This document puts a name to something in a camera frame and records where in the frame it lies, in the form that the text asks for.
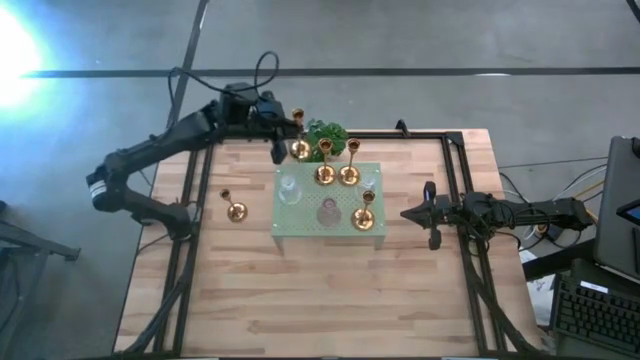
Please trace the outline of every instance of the green plant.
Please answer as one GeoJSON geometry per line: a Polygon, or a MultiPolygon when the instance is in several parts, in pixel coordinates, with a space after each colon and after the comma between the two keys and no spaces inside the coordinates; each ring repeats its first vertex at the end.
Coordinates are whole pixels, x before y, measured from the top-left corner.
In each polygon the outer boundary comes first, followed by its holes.
{"type": "Polygon", "coordinates": [[[347,138],[349,134],[340,125],[336,123],[325,124],[322,120],[311,119],[309,121],[309,131],[307,131],[306,140],[311,145],[311,156],[308,162],[322,162],[323,154],[318,149],[318,141],[322,138],[329,138],[333,142],[331,148],[331,155],[338,156],[342,154],[342,151],[347,146],[347,138]]]}

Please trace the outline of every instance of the keyboard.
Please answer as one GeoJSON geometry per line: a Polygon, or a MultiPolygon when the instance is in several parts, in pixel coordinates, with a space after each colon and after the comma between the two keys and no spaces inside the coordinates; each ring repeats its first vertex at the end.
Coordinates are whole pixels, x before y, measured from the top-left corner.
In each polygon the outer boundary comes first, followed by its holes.
{"type": "Polygon", "coordinates": [[[640,298],[558,275],[551,328],[640,359],[640,298]]]}

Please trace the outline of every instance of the wooden tabletop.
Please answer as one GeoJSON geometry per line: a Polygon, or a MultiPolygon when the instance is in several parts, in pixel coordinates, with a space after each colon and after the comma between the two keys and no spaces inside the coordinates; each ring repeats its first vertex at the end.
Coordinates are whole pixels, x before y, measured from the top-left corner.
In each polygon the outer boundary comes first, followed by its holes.
{"type": "MultiPolygon", "coordinates": [[[[475,190],[501,198],[488,131],[461,131],[475,190]]],[[[183,356],[476,355],[454,228],[441,227],[442,247],[430,251],[428,232],[400,217],[400,211],[422,202],[425,181],[435,181],[439,194],[448,192],[439,141],[362,142],[356,161],[382,167],[388,226],[382,250],[363,240],[313,239],[285,241],[284,257],[270,236],[276,166],[269,150],[268,143],[246,141],[225,141],[215,149],[183,356]],[[228,204],[218,196],[223,188],[248,206],[243,223],[227,219],[228,204]]],[[[187,158],[183,153],[160,163],[153,198],[169,203],[180,196],[187,158]]],[[[347,161],[348,154],[339,160],[347,161]]],[[[455,149],[454,162],[463,189],[455,149]]],[[[161,226],[146,228],[141,246],[164,232],[161,226]]],[[[163,240],[138,256],[115,350],[131,344],[157,310],[170,248],[163,240]]],[[[493,238],[489,258],[501,307],[538,346],[514,240],[493,238]]],[[[484,307],[483,318],[495,348],[484,307]]]]}

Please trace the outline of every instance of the concrete floor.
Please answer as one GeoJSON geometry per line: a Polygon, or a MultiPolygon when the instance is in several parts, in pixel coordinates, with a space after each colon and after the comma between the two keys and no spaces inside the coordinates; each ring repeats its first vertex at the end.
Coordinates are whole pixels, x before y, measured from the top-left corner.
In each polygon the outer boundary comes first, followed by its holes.
{"type": "MultiPolygon", "coordinates": [[[[42,70],[141,70],[182,64],[198,1],[0,6],[34,37],[42,70]]],[[[622,0],[211,0],[194,68],[252,68],[265,50],[277,51],[283,68],[635,66],[639,33],[622,0]]],[[[9,220],[82,254],[48,263],[13,358],[105,355],[140,226],[95,211],[84,177],[106,153],[162,131],[166,80],[20,84],[33,85],[30,97],[0,108],[0,198],[12,207],[9,220]]],[[[634,76],[343,77],[283,78],[270,89],[285,107],[347,128],[389,128],[399,118],[412,128],[488,128],[504,172],[543,200],[604,160],[537,163],[606,156],[611,136],[638,135],[639,86],[634,76]]],[[[213,97],[190,82],[182,113],[213,97]]],[[[130,185],[149,191],[139,175],[130,185]]],[[[597,211],[598,200],[589,206],[597,211]]]]}

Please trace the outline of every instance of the brass candle holder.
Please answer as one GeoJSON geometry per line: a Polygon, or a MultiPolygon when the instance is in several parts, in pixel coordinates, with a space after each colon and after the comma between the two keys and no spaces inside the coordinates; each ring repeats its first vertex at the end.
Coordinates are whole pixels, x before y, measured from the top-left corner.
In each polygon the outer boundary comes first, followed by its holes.
{"type": "Polygon", "coordinates": [[[249,215],[249,209],[243,203],[234,203],[231,201],[231,192],[229,189],[223,189],[220,191],[220,197],[229,202],[229,208],[227,209],[227,217],[231,222],[241,222],[249,215]]]}
{"type": "Polygon", "coordinates": [[[351,223],[360,231],[370,230],[376,223],[375,214],[369,210],[369,205],[375,200],[376,194],[373,191],[367,190],[362,194],[362,201],[364,202],[364,208],[356,209],[351,215],[351,223]]]}
{"type": "Polygon", "coordinates": [[[353,164],[353,155],[358,152],[360,148],[360,140],[358,139],[349,139],[347,141],[347,149],[349,149],[349,153],[351,156],[349,157],[349,166],[343,166],[338,171],[338,179],[345,186],[353,186],[356,185],[360,181],[360,171],[352,166],[353,164]]]}
{"type": "Polygon", "coordinates": [[[311,157],[311,145],[309,145],[308,142],[302,139],[302,130],[304,128],[304,110],[293,109],[291,111],[291,117],[293,117],[293,121],[298,124],[300,130],[298,131],[298,138],[291,143],[289,153],[291,154],[291,157],[298,160],[298,162],[303,162],[311,157]]]}
{"type": "Polygon", "coordinates": [[[324,164],[318,166],[314,173],[314,178],[318,185],[329,185],[336,179],[336,169],[327,165],[327,156],[331,153],[333,142],[327,138],[320,139],[320,141],[318,141],[318,148],[324,154],[324,164]]]}

